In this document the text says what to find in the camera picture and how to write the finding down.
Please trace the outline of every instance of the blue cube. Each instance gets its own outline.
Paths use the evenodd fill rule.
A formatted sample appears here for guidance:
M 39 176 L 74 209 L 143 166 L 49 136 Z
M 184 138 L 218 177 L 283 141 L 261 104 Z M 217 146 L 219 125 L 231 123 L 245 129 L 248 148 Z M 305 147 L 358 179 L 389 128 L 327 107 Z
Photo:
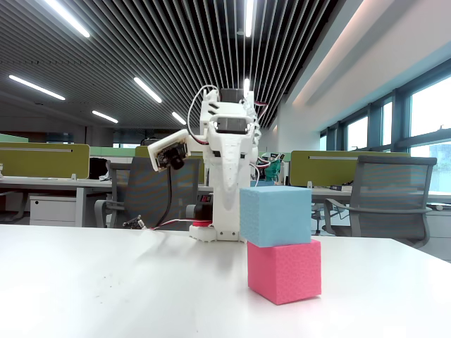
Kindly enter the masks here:
M 240 190 L 240 232 L 261 247 L 311 241 L 311 190 L 275 186 Z

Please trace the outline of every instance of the fluorescent light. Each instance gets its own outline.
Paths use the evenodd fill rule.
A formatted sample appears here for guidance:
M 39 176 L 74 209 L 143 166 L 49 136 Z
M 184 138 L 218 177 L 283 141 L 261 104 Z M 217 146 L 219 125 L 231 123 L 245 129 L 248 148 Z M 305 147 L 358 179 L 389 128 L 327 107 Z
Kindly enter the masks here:
M 133 79 L 137 84 L 140 85 L 141 88 L 143 88 L 143 90 L 148 93 L 148 95 L 150 95 L 155 101 L 157 101 L 159 104 L 161 103 L 161 99 L 158 95 L 156 95 L 150 88 L 148 88 L 148 86 L 143 83 L 143 81 L 141 81 L 141 79 L 139 79 L 138 77 L 135 77 Z
M 245 79 L 245 85 L 243 88 L 244 88 L 245 98 L 247 98 L 247 95 L 249 94 L 249 79 Z
M 24 85 L 29 86 L 29 87 L 31 87 L 31 88 L 34 88 L 34 89 L 36 89 L 36 90 L 39 90 L 40 92 L 43 92 L 43 93 L 45 93 L 45 94 L 47 94 L 47 95 L 56 97 L 57 99 L 60 99 L 60 100 L 66 100 L 66 99 L 64 99 L 61 95 L 55 94 L 55 93 L 53 93 L 53 92 L 50 92 L 50 91 L 47 90 L 47 89 L 41 88 L 41 87 L 39 87 L 39 86 L 37 86 L 37 85 L 35 85 L 35 84 L 29 83 L 28 81 L 22 80 L 22 79 L 18 78 L 17 76 L 9 75 L 9 78 L 12 79 L 12 80 L 14 80 L 14 81 L 23 83 Z
M 115 118 L 110 118 L 108 115 L 99 113 L 98 111 L 92 111 L 92 113 L 93 113 L 94 115 L 100 116 L 101 118 L 105 118 L 105 119 L 107 119 L 108 121 L 111 121 L 111 122 L 114 122 L 114 123 L 119 122 L 119 121 L 117 121 Z
M 89 37 L 87 30 L 81 26 L 80 23 L 62 7 L 56 0 L 45 0 L 59 15 L 63 17 L 68 23 L 70 23 L 78 32 L 82 33 L 84 37 Z
M 180 115 L 178 115 L 175 111 L 172 112 L 172 116 L 180 123 L 182 123 L 183 125 L 186 125 L 185 120 L 183 120 Z
M 252 18 L 254 17 L 254 0 L 247 0 L 246 4 L 246 37 L 252 33 Z

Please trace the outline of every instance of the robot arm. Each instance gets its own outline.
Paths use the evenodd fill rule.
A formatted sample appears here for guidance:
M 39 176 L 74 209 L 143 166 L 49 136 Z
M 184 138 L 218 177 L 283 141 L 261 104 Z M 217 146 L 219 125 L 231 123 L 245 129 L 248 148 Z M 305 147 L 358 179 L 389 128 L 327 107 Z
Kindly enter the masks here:
M 208 241 L 239 240 L 240 188 L 250 186 L 249 164 L 257 161 L 259 125 L 253 109 L 252 92 L 246 106 L 217 102 L 217 92 L 212 92 L 204 93 L 201 135 L 190 134 L 188 127 L 188 130 L 180 130 L 149 145 L 148 150 L 153 168 L 158 171 L 169 165 L 180 169 L 192 151 L 202 151 L 210 172 L 210 186 L 214 188 L 214 229 L 204 230 L 205 233 L 208 230 L 208 238 L 198 235 L 202 231 L 197 231 L 192 237 Z M 218 236 L 212 237 L 211 230 Z

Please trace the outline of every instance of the table surface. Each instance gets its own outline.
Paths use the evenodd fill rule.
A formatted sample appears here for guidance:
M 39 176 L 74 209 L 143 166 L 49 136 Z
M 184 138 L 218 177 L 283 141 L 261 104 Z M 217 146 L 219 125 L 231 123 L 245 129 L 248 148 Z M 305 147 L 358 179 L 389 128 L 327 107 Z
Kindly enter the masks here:
M 38 177 L 16 177 L 16 176 L 4 176 L 0 178 L 1 186 L 55 186 L 55 187 L 90 187 L 90 188 L 111 188 L 111 181 L 99 181 L 78 179 L 72 180 L 70 178 L 38 178 Z
M 276 306 L 247 287 L 243 243 L 0 225 L 0 337 L 449 337 L 449 263 L 316 239 L 323 294 Z
M 332 190 L 329 188 L 313 188 L 311 190 L 313 196 L 324 197 L 327 199 L 333 198 L 346 198 L 351 197 L 352 192 L 339 192 L 338 190 Z M 428 195 L 429 202 L 441 202 L 441 203 L 451 203 L 451 192 L 429 192 Z

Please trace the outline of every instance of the sponge block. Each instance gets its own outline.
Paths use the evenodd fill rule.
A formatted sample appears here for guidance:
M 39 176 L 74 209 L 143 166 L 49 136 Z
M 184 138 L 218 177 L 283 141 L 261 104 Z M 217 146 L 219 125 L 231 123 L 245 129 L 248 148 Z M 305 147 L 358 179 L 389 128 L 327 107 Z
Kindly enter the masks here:
M 275 186 L 240 190 L 240 232 L 261 248 L 310 243 L 311 190 Z
M 249 287 L 280 305 L 321 294 L 321 243 L 259 248 L 247 242 Z

